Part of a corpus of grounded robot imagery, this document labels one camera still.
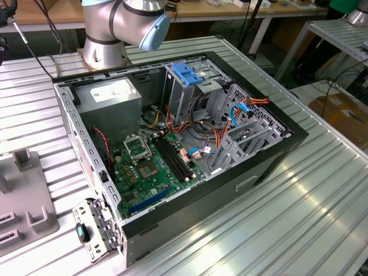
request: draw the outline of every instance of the pcie slot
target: pcie slot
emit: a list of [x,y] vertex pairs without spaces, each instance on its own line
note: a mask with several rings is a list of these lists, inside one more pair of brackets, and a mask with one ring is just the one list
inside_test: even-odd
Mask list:
[[135,211],[138,211],[138,210],[140,210],[140,209],[142,209],[142,208],[144,208],[144,207],[146,207],[146,206],[148,206],[148,205],[150,205],[150,204],[152,204],[152,203],[154,203],[155,201],[157,201],[157,200],[161,200],[162,198],[164,198],[165,196],[166,196],[166,194],[172,189],[173,187],[172,186],[170,186],[169,188],[167,188],[167,189],[165,189],[165,191],[162,191],[161,193],[158,193],[157,195],[154,195],[153,197],[151,197],[151,198],[149,198],[149,199],[147,199],[147,200],[145,200],[145,201],[143,201],[143,202],[141,202],[141,203],[139,203],[139,204],[137,204],[137,205],[135,205],[135,206],[133,206],[133,207],[131,207],[131,208],[129,208],[129,212],[130,213],[133,213],[133,212],[135,212]]
[[153,138],[152,142],[180,182],[190,177],[190,171],[164,137]]

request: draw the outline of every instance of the ram slot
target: ram slot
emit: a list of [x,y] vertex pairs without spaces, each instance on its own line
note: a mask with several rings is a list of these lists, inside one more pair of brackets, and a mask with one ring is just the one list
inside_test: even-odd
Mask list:
[[154,138],[152,142],[179,182],[184,182],[185,178],[190,178],[189,169],[164,137]]

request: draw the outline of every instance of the aluminum work table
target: aluminum work table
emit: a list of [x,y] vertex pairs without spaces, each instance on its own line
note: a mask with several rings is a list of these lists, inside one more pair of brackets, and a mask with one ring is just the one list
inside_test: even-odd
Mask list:
[[[215,51],[309,136],[272,175],[124,271],[110,254],[89,263],[71,209],[90,196],[50,80],[34,59],[0,67],[0,155],[30,147],[41,164],[60,229],[0,258],[0,275],[354,275],[368,258],[368,157],[227,41],[128,47],[134,63]],[[51,72],[53,62],[41,58]],[[76,54],[55,56],[61,75],[85,72]]]
[[305,23],[293,46],[287,53],[285,60],[276,73],[276,80],[279,81],[282,78],[309,31],[315,33],[345,53],[345,57],[338,66],[340,70],[344,69],[344,64],[349,56],[365,65],[368,64],[368,51],[362,47],[363,42],[368,41],[368,26],[352,26],[343,19],[311,21]]

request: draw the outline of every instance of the yellow cable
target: yellow cable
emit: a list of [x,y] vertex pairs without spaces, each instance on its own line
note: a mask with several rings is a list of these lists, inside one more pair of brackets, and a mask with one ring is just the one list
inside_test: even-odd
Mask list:
[[156,119],[155,119],[155,121],[154,121],[154,123],[152,125],[149,125],[148,126],[149,128],[154,128],[157,125],[157,123],[159,122],[159,114],[160,114],[160,110],[157,111],[157,113],[156,113]]

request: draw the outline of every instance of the wooden table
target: wooden table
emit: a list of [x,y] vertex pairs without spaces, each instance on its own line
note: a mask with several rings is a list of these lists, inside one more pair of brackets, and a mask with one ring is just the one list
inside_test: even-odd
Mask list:
[[[234,4],[224,4],[222,6],[213,6],[207,1],[201,2],[181,2],[178,4],[177,18],[173,12],[168,11],[173,22],[194,22],[194,21],[217,21],[217,20],[235,20],[243,19],[247,9],[241,9]],[[324,15],[327,9],[300,10],[289,4],[286,7],[279,3],[271,4],[268,9],[260,9],[256,18],[262,18],[262,23],[250,49],[255,53],[260,42],[272,20],[275,17],[299,17]],[[58,29],[82,29],[85,27],[83,9],[79,0],[58,0],[49,11],[51,20]],[[18,24],[24,32],[48,30],[46,19],[41,12],[32,13],[22,10],[21,3],[18,6],[15,16]],[[2,28],[1,32],[15,32],[13,26]]]

